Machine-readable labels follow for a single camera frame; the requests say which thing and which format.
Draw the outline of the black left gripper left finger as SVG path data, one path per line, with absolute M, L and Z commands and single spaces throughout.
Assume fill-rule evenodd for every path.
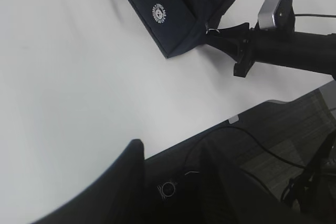
M 132 140 L 89 187 L 37 223 L 143 223 L 144 145 Z

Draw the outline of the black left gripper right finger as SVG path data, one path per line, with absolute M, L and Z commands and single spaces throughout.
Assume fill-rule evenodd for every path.
M 200 195 L 206 223 L 275 223 L 274 199 L 213 144 L 199 155 Z

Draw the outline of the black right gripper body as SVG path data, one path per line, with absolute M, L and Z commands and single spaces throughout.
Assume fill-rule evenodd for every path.
M 255 63 L 254 29 L 249 27 L 249 23 L 243 23 L 235 29 L 233 40 L 237 46 L 237 59 L 234 64 L 234 76 L 245 78 Z

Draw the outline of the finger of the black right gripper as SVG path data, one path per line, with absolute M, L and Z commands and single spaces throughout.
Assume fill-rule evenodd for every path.
M 236 38 L 210 36 L 209 45 L 229 55 L 236 63 L 240 63 L 244 56 L 244 36 Z
M 249 23 L 242 23 L 240 25 L 225 28 L 225 29 L 209 29 L 207 36 L 219 36 L 223 38 L 236 38 L 245 35 L 249 31 Z

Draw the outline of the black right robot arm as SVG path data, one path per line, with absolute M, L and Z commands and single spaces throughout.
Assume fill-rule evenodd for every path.
M 294 31 L 294 20 L 284 29 L 261 30 L 249 23 L 209 31 L 205 43 L 234 61 L 233 74 L 246 77 L 256 62 L 335 77 L 335 34 L 319 35 Z

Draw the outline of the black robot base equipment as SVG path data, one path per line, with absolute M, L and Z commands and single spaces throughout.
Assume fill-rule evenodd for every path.
M 332 131 L 322 142 L 312 159 L 303 168 L 301 174 L 291 179 L 283 190 L 280 202 L 292 207 L 295 200 L 299 205 L 312 199 L 317 192 L 318 183 L 321 178 L 335 178 L 335 158 L 330 157 L 334 149 L 335 131 Z

